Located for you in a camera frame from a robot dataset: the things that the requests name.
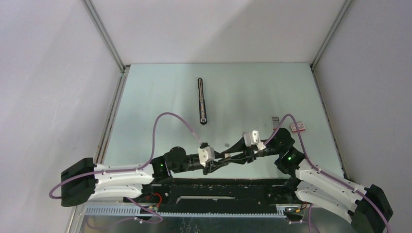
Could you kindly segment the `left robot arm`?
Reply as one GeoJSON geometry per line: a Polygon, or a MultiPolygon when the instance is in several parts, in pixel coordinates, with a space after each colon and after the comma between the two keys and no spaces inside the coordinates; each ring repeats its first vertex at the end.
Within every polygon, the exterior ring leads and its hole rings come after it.
{"type": "Polygon", "coordinates": [[[93,158],[83,158],[61,172],[61,206],[72,207],[92,199],[123,197],[148,202],[153,198],[154,183],[168,182],[177,173],[200,170],[204,175],[230,163],[245,164],[253,155],[252,145],[240,139],[223,152],[202,143],[198,152],[187,154],[174,147],[148,164],[104,166],[93,158]]]}

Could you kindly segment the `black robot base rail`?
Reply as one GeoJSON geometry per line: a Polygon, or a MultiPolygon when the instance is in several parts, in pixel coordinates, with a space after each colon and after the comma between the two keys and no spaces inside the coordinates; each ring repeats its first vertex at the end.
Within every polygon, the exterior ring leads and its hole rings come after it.
{"type": "Polygon", "coordinates": [[[124,194],[92,200],[87,212],[94,215],[255,217],[300,215],[309,203],[297,198],[291,179],[184,179],[145,184],[133,200],[124,194]]]}

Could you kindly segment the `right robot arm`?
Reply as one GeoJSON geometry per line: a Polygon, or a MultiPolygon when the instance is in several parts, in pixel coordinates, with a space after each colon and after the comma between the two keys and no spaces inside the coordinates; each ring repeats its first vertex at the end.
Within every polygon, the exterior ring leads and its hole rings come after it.
{"type": "Polygon", "coordinates": [[[245,164],[259,157],[278,155],[275,165],[290,176],[291,184],[282,190],[285,201],[298,200],[322,207],[346,220],[358,233],[391,232],[393,210],[384,191],[377,185],[354,183],[330,173],[294,147],[295,140],[285,128],[278,128],[266,140],[258,131],[244,133],[229,149],[216,153],[211,171],[229,163],[245,164]]]}

